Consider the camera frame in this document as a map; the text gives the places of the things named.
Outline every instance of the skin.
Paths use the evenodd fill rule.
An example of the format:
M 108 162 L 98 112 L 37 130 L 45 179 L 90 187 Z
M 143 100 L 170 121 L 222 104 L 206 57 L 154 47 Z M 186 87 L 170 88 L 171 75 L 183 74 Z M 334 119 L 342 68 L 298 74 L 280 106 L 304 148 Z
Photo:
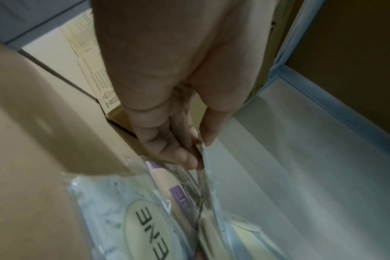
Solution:
M 202 169 L 189 115 L 208 106 L 207 146 L 251 91 L 275 0 L 93 0 L 96 36 L 114 90 L 141 143 L 158 157 Z

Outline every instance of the brown panel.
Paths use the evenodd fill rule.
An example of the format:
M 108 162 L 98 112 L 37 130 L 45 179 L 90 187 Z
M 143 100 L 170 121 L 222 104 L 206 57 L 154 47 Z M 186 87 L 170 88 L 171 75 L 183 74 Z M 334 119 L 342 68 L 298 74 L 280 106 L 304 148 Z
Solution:
M 287 65 L 390 133 L 390 0 L 327 0 Z

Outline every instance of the hand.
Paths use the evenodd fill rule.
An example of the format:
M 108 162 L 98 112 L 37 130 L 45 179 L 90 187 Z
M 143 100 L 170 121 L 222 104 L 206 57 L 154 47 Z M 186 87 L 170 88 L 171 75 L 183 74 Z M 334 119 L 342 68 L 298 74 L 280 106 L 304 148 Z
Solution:
M 275 0 L 93 0 L 96 36 L 122 106 L 142 144 L 202 169 L 188 114 L 208 106 L 200 132 L 212 144 L 258 75 Z

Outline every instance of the stack of packages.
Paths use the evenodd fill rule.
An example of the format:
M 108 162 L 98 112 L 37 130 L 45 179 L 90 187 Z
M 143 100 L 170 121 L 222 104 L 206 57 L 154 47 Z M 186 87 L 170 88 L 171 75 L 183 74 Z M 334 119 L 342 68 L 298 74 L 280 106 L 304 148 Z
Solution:
M 205 147 L 205 169 L 130 160 L 128 175 L 71 176 L 69 192 L 97 260 L 286 260 L 260 227 L 219 206 Z

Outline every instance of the beige oval label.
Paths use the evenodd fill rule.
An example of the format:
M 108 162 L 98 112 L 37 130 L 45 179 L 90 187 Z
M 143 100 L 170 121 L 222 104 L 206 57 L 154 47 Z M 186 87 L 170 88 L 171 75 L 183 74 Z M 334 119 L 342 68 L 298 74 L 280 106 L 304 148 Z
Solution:
M 125 215 L 125 237 L 134 260 L 173 260 L 171 228 L 158 207 L 136 200 Z

